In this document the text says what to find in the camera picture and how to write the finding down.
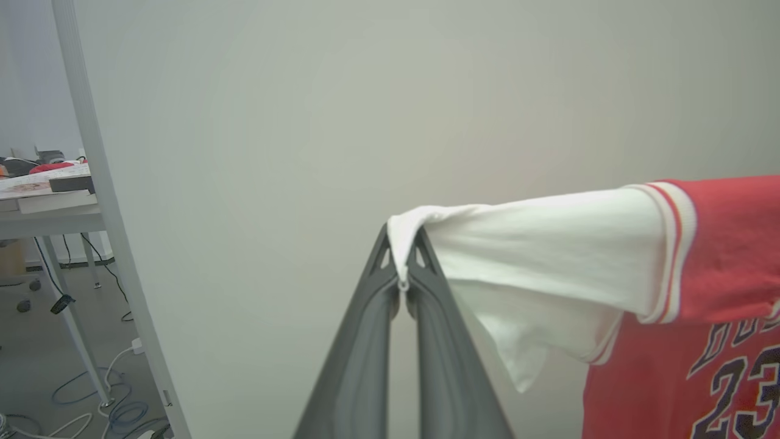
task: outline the white cable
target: white cable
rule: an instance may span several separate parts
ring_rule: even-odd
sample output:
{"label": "white cable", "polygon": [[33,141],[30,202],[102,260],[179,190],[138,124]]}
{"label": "white cable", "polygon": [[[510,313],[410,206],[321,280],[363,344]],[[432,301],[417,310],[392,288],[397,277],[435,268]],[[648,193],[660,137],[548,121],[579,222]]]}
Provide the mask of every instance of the white cable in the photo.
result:
{"label": "white cable", "polygon": [[[78,421],[80,419],[83,419],[83,418],[87,418],[87,421],[84,423],[84,425],[81,426],[81,428],[77,432],[75,432],[75,434],[73,436],[68,437],[68,438],[63,438],[62,436],[59,436],[59,437],[55,436],[55,434],[59,433],[60,431],[63,431],[65,428],[70,427],[71,424],[73,424],[76,421]],[[37,434],[32,434],[32,433],[24,431],[24,430],[22,430],[20,428],[16,428],[14,426],[11,426],[11,428],[13,428],[14,431],[17,432],[17,433],[23,434],[23,435],[25,435],[27,437],[33,437],[34,439],[76,439],[76,437],[78,437],[79,434],[81,434],[81,432],[83,432],[87,428],[87,426],[90,425],[91,421],[92,421],[92,413],[84,413],[83,415],[81,415],[81,416],[79,416],[79,417],[77,417],[75,419],[72,419],[67,424],[63,425],[62,427],[59,427],[57,430],[54,430],[48,436],[39,436]]]}
{"label": "white cable", "polygon": [[[105,383],[106,387],[108,388],[106,393],[109,396],[111,395],[111,387],[112,386],[111,386],[111,383],[108,382],[108,375],[111,373],[111,369],[114,368],[114,363],[116,363],[116,360],[118,360],[119,357],[121,357],[122,355],[125,355],[127,352],[130,352],[132,350],[133,350],[133,347],[130,346],[129,348],[127,348],[124,351],[122,351],[119,354],[117,354],[117,356],[114,357],[113,361],[111,361],[111,364],[108,366],[108,369],[105,371],[105,376],[103,377],[103,382]],[[108,415],[101,411],[101,403],[97,404],[97,406],[98,406],[97,407],[97,410],[98,410],[97,412],[101,416],[103,416],[104,418],[108,418]],[[73,423],[75,423],[79,419],[83,419],[83,418],[87,418],[87,421],[84,423],[84,425],[81,426],[81,428],[73,436],[71,436],[71,437],[56,437],[55,436],[55,434],[59,433],[60,431],[63,431],[65,428],[70,427]],[[21,433],[21,434],[23,434],[23,435],[25,435],[27,437],[32,437],[33,439],[76,439],[76,437],[78,437],[79,434],[81,434],[87,428],[87,426],[90,425],[91,421],[92,421],[92,413],[84,413],[83,415],[81,415],[81,416],[71,420],[70,422],[68,422],[67,424],[63,425],[62,427],[59,427],[57,430],[54,430],[54,432],[52,432],[48,436],[39,436],[37,434],[32,434],[32,433],[26,432],[24,430],[21,430],[19,428],[13,427],[13,426],[11,426],[11,428],[13,428],[17,433]],[[105,435],[106,435],[106,433],[108,433],[108,428],[110,426],[111,426],[111,421],[109,420],[105,424],[105,428],[103,429],[103,434],[101,435],[102,439],[105,439]]]}
{"label": "white cable", "polygon": [[103,377],[103,382],[105,383],[106,387],[108,387],[108,393],[111,393],[111,384],[108,382],[108,375],[111,373],[111,369],[114,369],[114,363],[116,363],[116,360],[118,360],[119,357],[125,355],[127,352],[130,352],[132,350],[133,350],[133,346],[130,346],[129,348],[120,352],[119,354],[116,355],[116,357],[114,357],[114,359],[111,361],[111,364],[108,365],[108,370],[105,371],[105,377]]}
{"label": "white cable", "polygon": [[[127,348],[124,351],[120,352],[119,354],[116,355],[116,357],[114,357],[114,359],[111,361],[111,364],[108,365],[108,369],[105,371],[105,376],[103,377],[103,382],[105,383],[105,386],[108,388],[106,393],[108,393],[109,396],[111,395],[111,387],[112,387],[112,385],[111,385],[111,383],[108,382],[108,375],[111,373],[111,369],[114,369],[114,363],[116,363],[116,360],[118,360],[119,357],[121,357],[122,355],[125,355],[127,352],[130,352],[132,350],[133,350],[133,346],[130,346],[129,348]],[[97,406],[98,406],[97,407],[97,410],[98,410],[97,414],[100,415],[100,416],[103,416],[104,418],[106,418],[105,428],[103,429],[103,434],[101,435],[101,439],[105,439],[105,435],[108,433],[108,428],[111,426],[111,420],[108,418],[108,414],[107,413],[103,413],[103,411],[101,410],[101,405],[97,404]]]}

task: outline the red jersey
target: red jersey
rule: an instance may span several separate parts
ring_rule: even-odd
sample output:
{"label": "red jersey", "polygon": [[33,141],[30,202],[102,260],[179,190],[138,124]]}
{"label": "red jersey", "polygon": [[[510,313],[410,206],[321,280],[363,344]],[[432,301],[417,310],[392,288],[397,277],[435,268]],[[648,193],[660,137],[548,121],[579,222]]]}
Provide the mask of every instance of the red jersey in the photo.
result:
{"label": "red jersey", "polygon": [[780,177],[642,189],[666,222],[661,291],[590,367],[583,438],[780,438]]}

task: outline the white t-shirt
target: white t-shirt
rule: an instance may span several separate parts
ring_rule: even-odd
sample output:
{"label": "white t-shirt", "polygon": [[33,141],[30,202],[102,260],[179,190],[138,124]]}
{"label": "white t-shirt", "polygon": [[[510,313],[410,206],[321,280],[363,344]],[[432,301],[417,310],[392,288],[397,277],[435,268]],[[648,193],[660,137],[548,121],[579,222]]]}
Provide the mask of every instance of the white t-shirt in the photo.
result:
{"label": "white t-shirt", "polygon": [[636,188],[393,216],[388,236],[402,286],[423,225],[461,309],[484,326],[519,391],[548,347],[599,363],[623,311],[648,316],[658,302],[664,221]]}

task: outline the table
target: table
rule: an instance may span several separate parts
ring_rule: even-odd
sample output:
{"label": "table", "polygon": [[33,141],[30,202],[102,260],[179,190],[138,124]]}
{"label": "table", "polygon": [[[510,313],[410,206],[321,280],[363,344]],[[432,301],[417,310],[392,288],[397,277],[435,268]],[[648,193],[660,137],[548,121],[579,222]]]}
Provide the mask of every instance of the table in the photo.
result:
{"label": "table", "polygon": [[[48,284],[48,290],[55,299],[60,298],[60,291],[68,294],[68,285],[62,276],[62,271],[57,260],[54,245],[51,243],[51,235],[80,234],[105,230],[103,216],[101,215],[98,200],[94,194],[88,191],[65,192],[61,194],[45,195],[35,198],[21,198],[17,200],[19,209],[9,212],[0,212],[0,239],[14,239],[23,237],[36,237],[39,243],[43,276],[41,284]],[[94,265],[92,249],[82,240],[87,261]],[[96,286],[97,275],[93,274]],[[87,369],[92,384],[100,396],[101,405],[106,407],[113,403],[103,380],[98,374],[92,351],[84,342],[82,329],[76,309],[77,303],[66,307],[60,316],[65,319],[73,343],[79,352],[81,361]]]}

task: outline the floor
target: floor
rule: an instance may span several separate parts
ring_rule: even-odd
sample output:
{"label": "floor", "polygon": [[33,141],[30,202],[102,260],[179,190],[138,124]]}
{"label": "floor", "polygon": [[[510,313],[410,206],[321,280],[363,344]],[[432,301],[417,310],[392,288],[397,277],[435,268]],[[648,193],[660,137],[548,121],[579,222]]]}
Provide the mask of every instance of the floor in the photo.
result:
{"label": "floor", "polygon": [[[116,273],[115,264],[109,267]],[[102,284],[97,290],[93,289],[87,268],[64,272],[71,295],[76,299],[72,306],[78,312],[87,344],[92,348],[96,363],[107,367],[121,350],[130,346],[137,332],[133,323],[120,321],[129,308],[114,278],[104,267],[97,269]],[[0,412],[35,418],[43,426],[43,434],[50,434],[71,419],[91,412],[94,418],[79,439],[100,439],[106,419],[95,412],[97,395],[72,405],[55,405],[51,401],[51,393],[82,373],[84,367],[62,317],[49,312],[55,300],[46,288],[45,282],[44,288],[35,292],[29,291],[26,285],[0,288]],[[23,294],[30,297],[32,309],[19,313],[16,303]],[[115,364],[115,369],[124,373],[124,381],[133,387],[133,393],[125,403],[139,401],[149,405],[141,422],[165,415],[144,354],[124,355]],[[82,377],[63,389],[58,398],[78,399],[93,391],[89,380]],[[121,398],[126,389],[117,387],[112,393],[115,398]],[[27,421],[12,421],[16,422],[20,428],[35,432]],[[78,428],[70,427],[58,436],[70,437]],[[130,430],[132,427],[120,434],[109,433],[107,437],[120,439]],[[126,437],[135,438],[140,433]]]}

